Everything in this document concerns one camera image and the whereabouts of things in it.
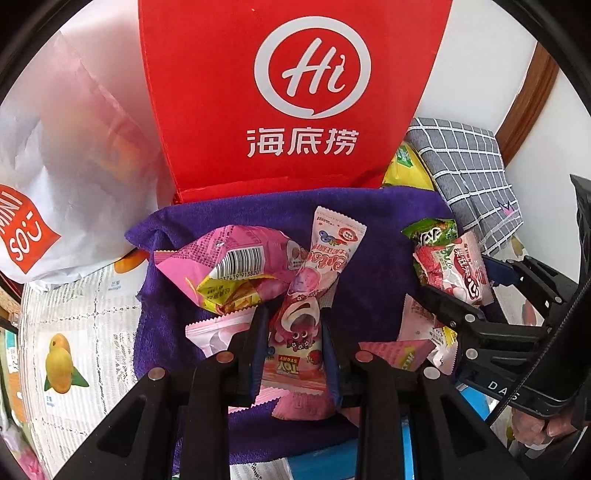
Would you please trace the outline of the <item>right hand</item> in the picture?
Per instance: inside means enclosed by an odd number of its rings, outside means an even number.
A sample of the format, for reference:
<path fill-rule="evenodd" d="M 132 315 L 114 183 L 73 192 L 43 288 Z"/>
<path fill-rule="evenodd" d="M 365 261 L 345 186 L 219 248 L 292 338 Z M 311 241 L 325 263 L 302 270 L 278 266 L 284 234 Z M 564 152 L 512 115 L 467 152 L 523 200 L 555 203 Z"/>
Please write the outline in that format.
<path fill-rule="evenodd" d="M 549 420 L 539 419 L 513 408 L 511 424 L 514 439 L 529 446 L 546 445 L 555 439 L 581 431 L 581 428 L 572 424 L 572 417 L 571 407 Z"/>

